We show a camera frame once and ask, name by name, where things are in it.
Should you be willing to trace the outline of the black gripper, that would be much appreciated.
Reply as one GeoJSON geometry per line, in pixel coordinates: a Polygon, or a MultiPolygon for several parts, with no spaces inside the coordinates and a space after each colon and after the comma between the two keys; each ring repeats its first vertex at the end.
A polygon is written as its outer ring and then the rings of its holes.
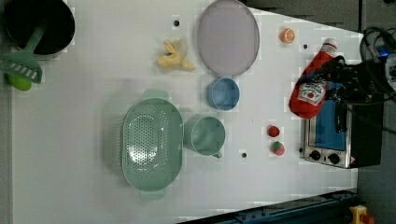
{"type": "Polygon", "coordinates": [[[387,101],[387,58],[348,64],[337,56],[314,72],[313,81],[325,81],[326,100],[344,105],[377,105],[387,101]]]}

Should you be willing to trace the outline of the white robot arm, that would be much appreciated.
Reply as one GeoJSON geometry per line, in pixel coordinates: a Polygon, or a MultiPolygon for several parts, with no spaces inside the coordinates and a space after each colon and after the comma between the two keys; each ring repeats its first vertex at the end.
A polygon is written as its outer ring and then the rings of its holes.
{"type": "Polygon", "coordinates": [[[332,83],[325,99],[345,105],[376,105],[395,100],[395,54],[348,64],[337,56],[298,80],[298,84],[332,83]]]}

